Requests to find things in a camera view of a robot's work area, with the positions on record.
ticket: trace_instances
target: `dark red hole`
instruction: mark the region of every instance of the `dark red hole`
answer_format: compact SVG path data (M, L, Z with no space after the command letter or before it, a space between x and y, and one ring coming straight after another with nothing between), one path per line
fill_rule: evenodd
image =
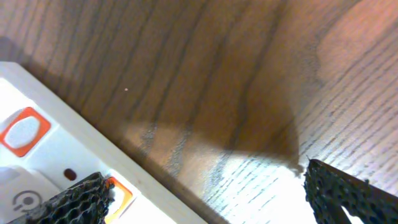
M76 180L77 177L75 171L71 169L66 169L65 171L63 171L63 175L70 181Z

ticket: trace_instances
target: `wood grain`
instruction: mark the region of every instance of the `wood grain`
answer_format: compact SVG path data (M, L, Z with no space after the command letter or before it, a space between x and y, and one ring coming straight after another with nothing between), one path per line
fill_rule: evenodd
M314 222L308 157L398 194L396 1L0 6L0 59L210 223Z

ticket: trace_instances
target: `wooden table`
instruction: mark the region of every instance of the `wooden table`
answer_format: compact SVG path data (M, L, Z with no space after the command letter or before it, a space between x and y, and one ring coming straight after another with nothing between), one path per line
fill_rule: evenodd
M208 222L298 218L308 157L398 194L398 1L0 5L0 59Z

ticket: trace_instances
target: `dark object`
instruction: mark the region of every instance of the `dark object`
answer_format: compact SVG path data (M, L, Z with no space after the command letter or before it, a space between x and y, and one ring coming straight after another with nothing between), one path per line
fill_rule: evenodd
M113 201L112 188L99 172L91 174L9 224L102 224Z
M318 224L351 223L342 206L365 224L398 223L397 197L319 160L310 160L304 188Z

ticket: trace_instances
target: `orange square outline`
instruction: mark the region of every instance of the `orange square outline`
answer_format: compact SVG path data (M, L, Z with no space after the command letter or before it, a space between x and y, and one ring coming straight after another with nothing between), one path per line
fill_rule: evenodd
M39 130L36 134L36 137L28 143L26 146L22 146L18 149L14 149L10 145L8 145L5 141L5 137L9 130L20 120L33 116L34 118L38 119L40 122ZM24 157L43 137L44 135L50 130L51 123L47 121L42 115L36 112L35 109L31 107L26 107L18 117L11 122L11 124L2 132L0 133L0 142L5 145L12 153L14 153L18 157Z
M119 218L122 212L125 211L125 209L129 205L130 200L132 199L132 193L129 189L127 189L127 187L125 187L114 177L110 177L107 181L113 183L115 187L119 187L124 193L123 202L120 208L114 214L108 214L105 218L105 223L110 224L113 221L115 221L117 218Z

